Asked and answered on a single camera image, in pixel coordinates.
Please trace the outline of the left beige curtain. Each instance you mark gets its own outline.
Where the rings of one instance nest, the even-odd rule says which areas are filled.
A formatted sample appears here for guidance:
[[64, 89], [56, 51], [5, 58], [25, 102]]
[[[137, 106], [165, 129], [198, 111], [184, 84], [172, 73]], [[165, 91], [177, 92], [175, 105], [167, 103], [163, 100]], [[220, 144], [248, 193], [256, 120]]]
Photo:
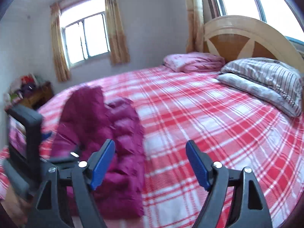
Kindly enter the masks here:
[[68, 67], [62, 45], [62, 33], [60, 27], [61, 10], [57, 3], [50, 6], [51, 9], [51, 45], [53, 49], [53, 63], [58, 82], [66, 82], [70, 79]]

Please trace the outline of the pink folded quilt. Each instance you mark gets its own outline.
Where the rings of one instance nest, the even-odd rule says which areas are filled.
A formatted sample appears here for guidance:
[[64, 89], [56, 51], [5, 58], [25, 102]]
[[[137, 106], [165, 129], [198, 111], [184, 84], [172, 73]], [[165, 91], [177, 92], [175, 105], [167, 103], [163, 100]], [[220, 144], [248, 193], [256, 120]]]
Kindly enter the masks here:
[[175, 72], [213, 72], [219, 71], [224, 65], [225, 60], [221, 56], [210, 53], [191, 52], [187, 54], [167, 55], [163, 59], [166, 67]]

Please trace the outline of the side window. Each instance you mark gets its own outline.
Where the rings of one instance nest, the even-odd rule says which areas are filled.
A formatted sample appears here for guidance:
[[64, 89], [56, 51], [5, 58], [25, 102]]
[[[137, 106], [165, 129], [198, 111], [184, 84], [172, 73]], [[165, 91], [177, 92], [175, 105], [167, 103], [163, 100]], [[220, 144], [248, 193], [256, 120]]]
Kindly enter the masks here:
[[215, 17], [251, 17], [278, 30], [288, 40], [303, 46], [303, 19], [287, 0], [209, 0]]

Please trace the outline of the right beige curtain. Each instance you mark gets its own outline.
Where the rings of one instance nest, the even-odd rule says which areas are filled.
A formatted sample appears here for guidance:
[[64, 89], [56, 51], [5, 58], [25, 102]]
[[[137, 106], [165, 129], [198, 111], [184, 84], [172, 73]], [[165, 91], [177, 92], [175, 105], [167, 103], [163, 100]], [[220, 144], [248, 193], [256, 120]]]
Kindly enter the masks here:
[[105, 17], [111, 63], [113, 65], [128, 63], [130, 61], [130, 55], [118, 0], [105, 0]]

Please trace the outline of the clothes pile on desk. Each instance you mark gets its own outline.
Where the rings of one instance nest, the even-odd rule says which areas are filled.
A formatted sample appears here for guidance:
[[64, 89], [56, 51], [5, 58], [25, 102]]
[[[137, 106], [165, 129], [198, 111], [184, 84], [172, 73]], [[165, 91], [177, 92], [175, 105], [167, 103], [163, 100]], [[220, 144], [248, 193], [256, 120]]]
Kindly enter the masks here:
[[15, 98], [23, 99], [25, 96], [28, 96], [36, 89], [42, 87], [47, 81], [29, 73], [28, 75], [23, 75], [15, 79], [9, 86], [8, 95], [11, 100]]

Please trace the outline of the wooden bed headboard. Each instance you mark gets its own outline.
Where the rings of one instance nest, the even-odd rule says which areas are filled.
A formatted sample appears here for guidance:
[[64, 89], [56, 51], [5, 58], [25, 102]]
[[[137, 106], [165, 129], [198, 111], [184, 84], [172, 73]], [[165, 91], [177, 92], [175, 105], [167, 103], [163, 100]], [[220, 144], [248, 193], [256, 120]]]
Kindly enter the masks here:
[[280, 32], [251, 17], [225, 15], [204, 25], [204, 50], [226, 62], [264, 57], [286, 63], [303, 73], [303, 58]]

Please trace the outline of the brown wooden desk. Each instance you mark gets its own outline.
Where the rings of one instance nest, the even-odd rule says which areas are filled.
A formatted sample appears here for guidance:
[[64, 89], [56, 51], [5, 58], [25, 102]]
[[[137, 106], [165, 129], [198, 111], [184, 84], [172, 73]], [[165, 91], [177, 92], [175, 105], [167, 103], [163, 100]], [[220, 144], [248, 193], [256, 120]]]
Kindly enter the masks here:
[[33, 110], [37, 110], [54, 97], [53, 86], [47, 81], [33, 92], [18, 100], [15, 104], [23, 105]]

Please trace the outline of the back window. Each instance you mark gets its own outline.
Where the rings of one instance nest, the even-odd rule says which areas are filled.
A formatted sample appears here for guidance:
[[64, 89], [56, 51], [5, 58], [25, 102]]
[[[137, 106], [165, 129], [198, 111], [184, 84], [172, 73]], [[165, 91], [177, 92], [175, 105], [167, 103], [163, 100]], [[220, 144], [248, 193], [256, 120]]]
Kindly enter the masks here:
[[105, 0], [84, 0], [65, 8], [60, 26], [70, 67], [110, 52]]

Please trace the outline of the side beige curtain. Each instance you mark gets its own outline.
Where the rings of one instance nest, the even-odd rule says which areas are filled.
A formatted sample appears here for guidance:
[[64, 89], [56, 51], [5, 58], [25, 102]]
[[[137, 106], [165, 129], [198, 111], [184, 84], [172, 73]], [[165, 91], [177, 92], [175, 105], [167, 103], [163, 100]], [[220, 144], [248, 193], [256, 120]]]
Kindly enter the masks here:
[[185, 0], [185, 3], [189, 27], [186, 52], [203, 52], [203, 0]]

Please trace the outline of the grey floral pillow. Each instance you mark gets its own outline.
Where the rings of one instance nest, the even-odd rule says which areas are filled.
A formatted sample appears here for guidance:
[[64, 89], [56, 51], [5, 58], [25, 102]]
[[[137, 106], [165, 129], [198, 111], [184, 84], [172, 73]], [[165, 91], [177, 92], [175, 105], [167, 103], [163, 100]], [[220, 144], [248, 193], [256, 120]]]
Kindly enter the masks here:
[[299, 98], [296, 99], [295, 104], [289, 104], [285, 98], [274, 90], [232, 73], [221, 74], [217, 79], [225, 85], [249, 93], [260, 100], [267, 101], [289, 117], [298, 117], [302, 113], [302, 104]]

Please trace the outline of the magenta puffer jacket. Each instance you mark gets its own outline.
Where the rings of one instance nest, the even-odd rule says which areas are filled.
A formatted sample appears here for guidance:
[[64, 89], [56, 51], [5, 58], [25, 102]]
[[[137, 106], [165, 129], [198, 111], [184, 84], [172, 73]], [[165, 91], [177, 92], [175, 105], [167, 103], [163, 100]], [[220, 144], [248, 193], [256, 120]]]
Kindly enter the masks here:
[[144, 129], [127, 98], [105, 102], [100, 86], [83, 86], [66, 101], [51, 146], [51, 158], [77, 153], [89, 161], [103, 155], [89, 171], [95, 203], [106, 219], [143, 216]]

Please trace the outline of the striped pillow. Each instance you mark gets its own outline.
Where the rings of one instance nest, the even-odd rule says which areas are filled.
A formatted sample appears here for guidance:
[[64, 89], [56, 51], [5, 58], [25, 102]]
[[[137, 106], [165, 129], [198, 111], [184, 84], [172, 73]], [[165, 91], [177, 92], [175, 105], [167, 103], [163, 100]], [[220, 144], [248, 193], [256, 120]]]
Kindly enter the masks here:
[[270, 58], [246, 58], [228, 62], [221, 74], [232, 73], [270, 88], [294, 105], [301, 99], [303, 75], [294, 67]]

